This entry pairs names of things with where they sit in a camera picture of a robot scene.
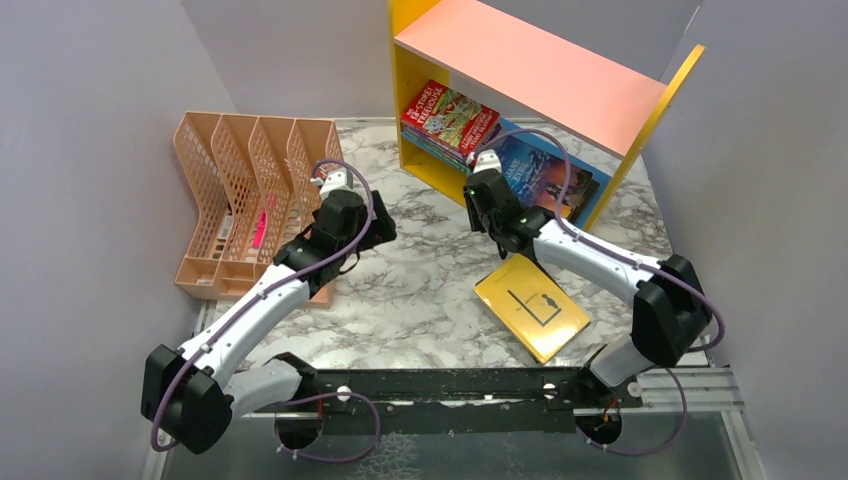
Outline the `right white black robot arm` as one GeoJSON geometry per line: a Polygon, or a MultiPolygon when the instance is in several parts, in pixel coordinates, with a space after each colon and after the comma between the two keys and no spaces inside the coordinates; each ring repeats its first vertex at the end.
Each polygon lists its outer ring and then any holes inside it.
{"type": "Polygon", "coordinates": [[[501,257],[518,254],[592,282],[631,307],[630,333],[607,344],[584,366],[579,398],[600,407],[617,386],[651,367],[672,368],[710,323],[723,322],[703,293],[692,263],[665,260],[603,241],[543,207],[523,207],[494,169],[470,175],[463,187],[473,231],[487,234],[501,257]]]}

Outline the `dark green Alice book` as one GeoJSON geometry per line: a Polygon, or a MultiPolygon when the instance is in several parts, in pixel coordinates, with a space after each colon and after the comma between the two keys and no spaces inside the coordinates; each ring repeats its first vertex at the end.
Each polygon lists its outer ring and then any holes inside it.
{"type": "MultiPolygon", "coordinates": [[[[576,222],[580,214],[588,206],[599,186],[600,184],[595,180],[569,185],[566,189],[559,213],[570,222],[576,222]]],[[[561,185],[554,184],[550,181],[543,181],[531,196],[531,203],[553,211],[561,191],[561,185]]]]}

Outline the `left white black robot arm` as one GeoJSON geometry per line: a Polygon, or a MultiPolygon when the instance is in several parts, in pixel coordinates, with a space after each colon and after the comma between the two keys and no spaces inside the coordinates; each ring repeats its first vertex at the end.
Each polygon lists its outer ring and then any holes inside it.
{"type": "Polygon", "coordinates": [[[394,220],[378,191],[330,192],[313,223],[280,248],[224,315],[179,348],[160,345],[148,355],[140,410],[152,423],[152,448],[169,450],[158,438],[164,432],[174,445],[200,454],[235,418],[277,402],[294,411],[309,406],[315,386],[292,363],[272,359],[241,371],[242,361],[281,320],[345,274],[349,256],[395,238],[394,220]]]}

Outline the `yellow hardcover book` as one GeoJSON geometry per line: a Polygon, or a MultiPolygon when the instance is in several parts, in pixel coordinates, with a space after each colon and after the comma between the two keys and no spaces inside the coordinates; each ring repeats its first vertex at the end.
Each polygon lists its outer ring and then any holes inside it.
{"type": "Polygon", "coordinates": [[[540,364],[590,324],[589,315],[542,268],[521,255],[483,278],[474,292],[540,364]]]}

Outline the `red 13-storey treehouse book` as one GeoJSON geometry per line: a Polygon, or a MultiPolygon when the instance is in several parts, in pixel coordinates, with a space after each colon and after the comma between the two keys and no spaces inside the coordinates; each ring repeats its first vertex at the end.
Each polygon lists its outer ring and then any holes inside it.
{"type": "Polygon", "coordinates": [[[401,112],[401,122],[464,160],[501,130],[500,113],[429,80],[401,112]]]}

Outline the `green 104-storey treehouse book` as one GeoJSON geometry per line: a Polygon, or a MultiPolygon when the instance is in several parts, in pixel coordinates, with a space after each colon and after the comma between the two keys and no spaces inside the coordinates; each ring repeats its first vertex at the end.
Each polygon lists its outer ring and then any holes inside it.
{"type": "Polygon", "coordinates": [[[403,127],[401,135],[413,145],[452,168],[464,174],[469,174],[471,172],[471,169],[465,164],[465,160],[461,156],[456,153],[452,153],[448,149],[438,145],[436,142],[429,140],[426,136],[417,133],[414,129],[410,127],[403,127]]]}

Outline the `Jane Eyre book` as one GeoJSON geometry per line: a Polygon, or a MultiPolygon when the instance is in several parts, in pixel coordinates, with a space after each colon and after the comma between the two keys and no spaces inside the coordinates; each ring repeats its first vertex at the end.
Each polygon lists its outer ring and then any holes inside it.
{"type": "Polygon", "coordinates": [[[518,136],[501,140],[495,151],[501,160],[504,177],[525,207],[533,206],[531,196],[543,181],[561,185],[565,193],[569,185],[597,181],[594,172],[584,167],[573,155],[569,156],[571,170],[569,179],[566,179],[565,161],[562,158],[518,136]]]}

